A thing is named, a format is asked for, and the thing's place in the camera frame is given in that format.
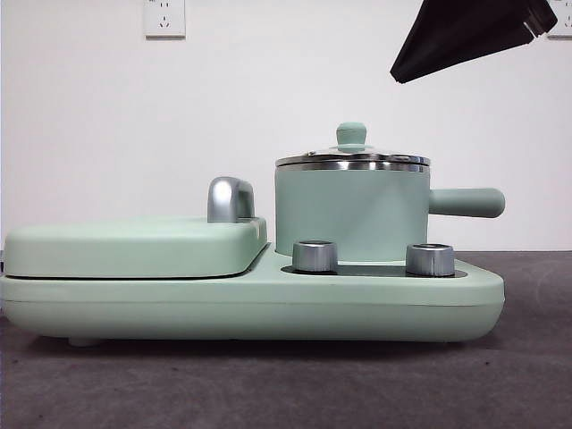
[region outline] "white wall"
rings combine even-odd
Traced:
[[[497,187],[496,220],[432,216],[457,249],[571,249],[572,42],[537,40],[411,82],[389,74],[420,1],[188,0],[184,41],[146,41],[142,0],[2,2],[2,231],[204,215],[217,175],[368,141],[433,160],[433,186]]]

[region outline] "gray floor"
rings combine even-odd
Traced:
[[[458,257],[506,282],[495,329],[464,344],[73,349],[2,318],[2,427],[572,427],[572,252]]]

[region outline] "electrical socket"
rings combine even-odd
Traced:
[[[572,0],[550,0],[558,23],[548,32],[549,38],[572,38]]]
[[[184,38],[185,0],[144,0],[145,36]]]

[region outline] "black fabric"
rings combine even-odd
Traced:
[[[521,46],[556,22],[546,0],[424,0],[391,75],[405,83]]]

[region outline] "lid handle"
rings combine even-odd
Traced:
[[[209,223],[237,223],[254,217],[254,192],[247,181],[217,177],[208,188],[206,219]]]
[[[361,152],[366,148],[367,128],[361,122],[344,122],[336,130],[338,150],[342,152]]]
[[[361,122],[344,122],[336,130],[338,146],[365,145],[367,128]]]

